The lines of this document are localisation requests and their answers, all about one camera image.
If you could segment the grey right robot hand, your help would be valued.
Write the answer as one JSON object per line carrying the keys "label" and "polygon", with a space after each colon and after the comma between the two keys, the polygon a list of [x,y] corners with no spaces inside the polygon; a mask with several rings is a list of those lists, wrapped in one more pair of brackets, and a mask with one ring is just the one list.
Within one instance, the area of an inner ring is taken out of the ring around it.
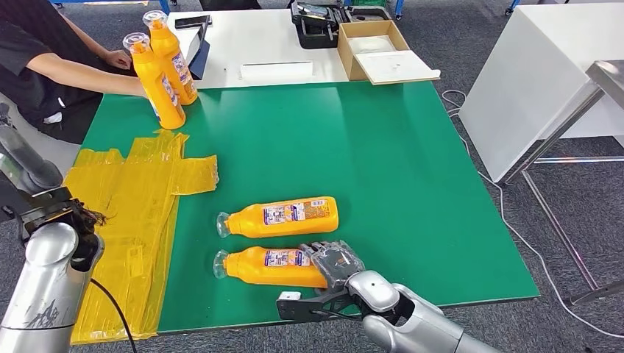
{"label": "grey right robot hand", "polygon": [[365,270],[364,262],[343,240],[304,243],[299,249],[323,275],[330,292],[343,290],[350,277]]}

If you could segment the person's left hand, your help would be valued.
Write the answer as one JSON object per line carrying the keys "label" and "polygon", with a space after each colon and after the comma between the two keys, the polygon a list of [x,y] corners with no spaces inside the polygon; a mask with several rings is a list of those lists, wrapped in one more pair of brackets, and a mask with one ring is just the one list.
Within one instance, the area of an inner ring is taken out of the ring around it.
{"label": "person's left hand", "polygon": [[123,50],[110,51],[105,49],[99,54],[108,65],[120,68],[123,70],[130,70],[132,67],[131,57]]}

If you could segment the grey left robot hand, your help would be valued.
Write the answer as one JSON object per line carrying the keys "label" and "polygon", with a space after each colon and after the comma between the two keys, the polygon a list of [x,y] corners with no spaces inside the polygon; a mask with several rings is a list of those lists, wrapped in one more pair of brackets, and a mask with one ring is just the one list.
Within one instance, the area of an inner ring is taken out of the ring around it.
{"label": "grey left robot hand", "polygon": [[21,136],[9,115],[10,107],[1,103],[1,155],[8,165],[1,162],[1,171],[16,187],[28,194],[38,194],[55,189],[63,183],[57,166],[42,158]]}

